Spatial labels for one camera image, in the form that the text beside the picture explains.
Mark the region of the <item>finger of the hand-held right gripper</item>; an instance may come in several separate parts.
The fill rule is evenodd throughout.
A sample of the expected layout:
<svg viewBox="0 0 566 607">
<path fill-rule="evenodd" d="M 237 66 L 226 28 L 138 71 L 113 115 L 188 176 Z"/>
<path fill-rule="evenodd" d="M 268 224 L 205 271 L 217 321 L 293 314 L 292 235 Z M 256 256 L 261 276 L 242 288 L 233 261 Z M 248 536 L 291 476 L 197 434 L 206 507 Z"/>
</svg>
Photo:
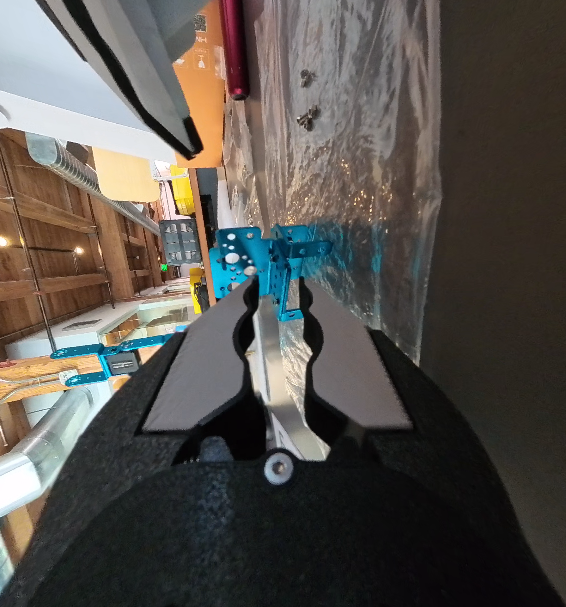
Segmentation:
<svg viewBox="0 0 566 607">
<path fill-rule="evenodd" d="M 174 69 L 195 45 L 209 1 L 37 1 L 77 54 L 143 124 L 93 148 L 149 158 L 210 160 Z"/>
</svg>

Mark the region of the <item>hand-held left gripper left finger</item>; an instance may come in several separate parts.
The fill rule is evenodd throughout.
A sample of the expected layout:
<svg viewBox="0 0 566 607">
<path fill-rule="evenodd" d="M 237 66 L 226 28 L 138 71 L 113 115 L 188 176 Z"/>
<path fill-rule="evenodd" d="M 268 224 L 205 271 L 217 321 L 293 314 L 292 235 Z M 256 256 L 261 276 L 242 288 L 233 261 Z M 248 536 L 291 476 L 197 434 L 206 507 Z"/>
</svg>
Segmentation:
<svg viewBox="0 0 566 607">
<path fill-rule="evenodd" d="M 254 340 L 256 278 L 245 280 L 183 333 L 142 430 L 187 432 L 251 389 L 246 351 Z"/>
</svg>

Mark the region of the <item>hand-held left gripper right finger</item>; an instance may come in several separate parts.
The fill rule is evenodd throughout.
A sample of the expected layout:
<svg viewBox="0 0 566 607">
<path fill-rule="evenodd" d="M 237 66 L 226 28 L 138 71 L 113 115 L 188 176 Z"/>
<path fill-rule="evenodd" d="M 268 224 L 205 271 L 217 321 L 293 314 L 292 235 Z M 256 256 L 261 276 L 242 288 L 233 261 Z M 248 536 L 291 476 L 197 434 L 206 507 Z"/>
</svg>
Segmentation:
<svg viewBox="0 0 566 607">
<path fill-rule="evenodd" d="M 368 328 L 322 287 L 300 279 L 303 338 L 311 349 L 305 419 L 312 431 L 407 431 L 412 421 Z"/>
</svg>

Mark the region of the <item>blue metal bracket assembly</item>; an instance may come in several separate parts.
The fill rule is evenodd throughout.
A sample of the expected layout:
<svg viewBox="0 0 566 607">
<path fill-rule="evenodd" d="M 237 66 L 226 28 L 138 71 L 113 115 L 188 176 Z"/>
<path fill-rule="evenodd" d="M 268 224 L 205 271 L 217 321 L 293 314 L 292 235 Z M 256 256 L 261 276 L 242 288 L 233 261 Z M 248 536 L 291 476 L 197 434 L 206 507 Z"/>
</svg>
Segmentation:
<svg viewBox="0 0 566 607">
<path fill-rule="evenodd" d="M 302 319 L 299 308 L 288 308 L 289 285 L 302 276 L 303 262 L 320 258 L 332 250 L 329 240 L 315 240 L 306 225 L 275 224 L 271 238 L 263 238 L 255 226 L 217 230 L 210 249 L 214 294 L 221 299 L 241 283 L 258 278 L 259 295 L 269 296 L 278 308 L 279 321 Z"/>
</svg>

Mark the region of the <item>slim dark red screwdriver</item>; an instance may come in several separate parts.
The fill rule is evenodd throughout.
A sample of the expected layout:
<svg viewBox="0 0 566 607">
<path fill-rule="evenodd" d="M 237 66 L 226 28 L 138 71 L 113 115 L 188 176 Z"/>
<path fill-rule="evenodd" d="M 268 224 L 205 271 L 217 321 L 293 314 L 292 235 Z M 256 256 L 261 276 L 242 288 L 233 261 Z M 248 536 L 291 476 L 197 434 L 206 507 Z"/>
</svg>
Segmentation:
<svg viewBox="0 0 566 607">
<path fill-rule="evenodd" d="M 249 97 L 249 72 L 242 1 L 219 1 L 228 94 L 234 101 Z"/>
</svg>

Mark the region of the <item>orange cardboard box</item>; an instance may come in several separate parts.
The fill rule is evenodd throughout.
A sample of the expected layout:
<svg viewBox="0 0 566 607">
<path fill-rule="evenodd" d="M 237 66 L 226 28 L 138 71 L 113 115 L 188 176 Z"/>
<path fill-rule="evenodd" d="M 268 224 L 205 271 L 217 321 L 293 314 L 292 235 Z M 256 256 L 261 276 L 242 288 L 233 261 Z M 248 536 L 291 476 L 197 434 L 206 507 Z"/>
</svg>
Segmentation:
<svg viewBox="0 0 566 607">
<path fill-rule="evenodd" d="M 0 127 L 91 146 L 109 135 L 143 130 L 138 120 L 69 45 L 37 1 L 0 1 Z M 222 48 L 219 4 L 195 18 L 196 41 L 174 69 L 210 160 L 158 160 L 188 168 L 222 163 L 225 83 L 216 58 Z"/>
</svg>

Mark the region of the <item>white counter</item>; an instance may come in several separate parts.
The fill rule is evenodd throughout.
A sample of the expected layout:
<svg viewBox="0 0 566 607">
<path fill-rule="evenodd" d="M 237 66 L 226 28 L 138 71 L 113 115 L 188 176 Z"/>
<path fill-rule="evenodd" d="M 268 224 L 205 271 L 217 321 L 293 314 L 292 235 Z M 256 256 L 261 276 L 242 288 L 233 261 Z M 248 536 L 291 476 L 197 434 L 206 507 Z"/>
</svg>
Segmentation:
<svg viewBox="0 0 566 607">
<path fill-rule="evenodd" d="M 124 340 L 173 333 L 200 317 L 188 294 L 165 294 L 98 307 L 51 326 L 56 349 L 82 345 L 117 345 Z"/>
</svg>

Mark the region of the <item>yellow bin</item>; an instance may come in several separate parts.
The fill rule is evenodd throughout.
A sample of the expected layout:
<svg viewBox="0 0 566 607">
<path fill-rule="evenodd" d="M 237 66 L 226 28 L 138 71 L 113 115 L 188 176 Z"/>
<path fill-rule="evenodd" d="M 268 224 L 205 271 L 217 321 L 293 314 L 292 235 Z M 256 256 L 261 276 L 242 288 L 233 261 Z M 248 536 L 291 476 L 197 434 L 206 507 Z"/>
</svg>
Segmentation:
<svg viewBox="0 0 566 607">
<path fill-rule="evenodd" d="M 176 213 L 181 216 L 192 216 L 195 213 L 195 206 L 188 169 L 170 164 L 169 171 Z"/>
</svg>

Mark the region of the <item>black crate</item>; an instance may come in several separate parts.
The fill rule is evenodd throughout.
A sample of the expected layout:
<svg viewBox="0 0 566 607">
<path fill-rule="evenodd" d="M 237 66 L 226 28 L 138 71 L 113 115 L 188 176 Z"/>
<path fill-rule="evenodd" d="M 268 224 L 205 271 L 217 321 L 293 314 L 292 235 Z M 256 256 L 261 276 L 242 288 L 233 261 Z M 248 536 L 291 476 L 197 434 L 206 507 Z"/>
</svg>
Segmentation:
<svg viewBox="0 0 566 607">
<path fill-rule="evenodd" d="M 196 218 L 176 218 L 158 223 L 168 265 L 179 267 L 202 262 Z"/>
</svg>

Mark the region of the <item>clear plastic bag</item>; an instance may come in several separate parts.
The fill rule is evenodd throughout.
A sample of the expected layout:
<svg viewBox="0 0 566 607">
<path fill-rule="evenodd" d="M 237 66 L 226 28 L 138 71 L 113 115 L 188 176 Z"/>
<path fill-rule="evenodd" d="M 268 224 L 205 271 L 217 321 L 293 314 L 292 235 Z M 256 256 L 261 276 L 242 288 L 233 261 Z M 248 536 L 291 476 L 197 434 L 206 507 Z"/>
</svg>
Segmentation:
<svg viewBox="0 0 566 607">
<path fill-rule="evenodd" d="M 442 200 L 441 2 L 242 4 L 251 95 L 225 106 L 232 203 L 265 231 L 331 241 L 306 273 L 418 364 Z M 296 119 L 313 104 L 308 131 Z"/>
</svg>

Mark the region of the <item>yellow wall panel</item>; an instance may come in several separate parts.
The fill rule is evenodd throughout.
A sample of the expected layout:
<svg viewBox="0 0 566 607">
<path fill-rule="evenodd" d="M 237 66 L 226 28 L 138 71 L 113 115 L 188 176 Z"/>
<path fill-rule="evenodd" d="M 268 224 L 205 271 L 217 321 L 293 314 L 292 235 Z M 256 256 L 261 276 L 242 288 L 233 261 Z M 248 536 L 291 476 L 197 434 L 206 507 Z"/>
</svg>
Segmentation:
<svg viewBox="0 0 566 607">
<path fill-rule="evenodd" d="M 108 198 L 131 203 L 153 203 L 160 198 L 149 160 L 93 147 L 100 191 Z"/>
</svg>

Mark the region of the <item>silver ventilation duct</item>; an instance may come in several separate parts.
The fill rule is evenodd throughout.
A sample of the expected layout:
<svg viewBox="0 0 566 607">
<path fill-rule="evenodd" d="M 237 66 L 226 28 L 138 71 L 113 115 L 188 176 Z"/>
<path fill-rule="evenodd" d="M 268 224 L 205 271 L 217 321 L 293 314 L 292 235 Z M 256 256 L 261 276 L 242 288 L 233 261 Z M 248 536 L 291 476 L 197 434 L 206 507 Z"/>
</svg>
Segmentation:
<svg viewBox="0 0 566 607">
<path fill-rule="evenodd" d="M 87 164 L 81 163 L 59 140 L 29 132 L 25 133 L 25 137 L 29 155 L 36 163 L 93 195 L 143 229 L 160 237 L 159 225 L 145 215 L 136 204 L 130 201 L 112 200 L 102 193 L 98 184 L 97 172 Z"/>
<path fill-rule="evenodd" d="M 65 391 L 29 435 L 0 456 L 0 518 L 51 487 L 94 409 L 89 389 Z M 0 592 L 13 571 L 0 531 Z"/>
</svg>

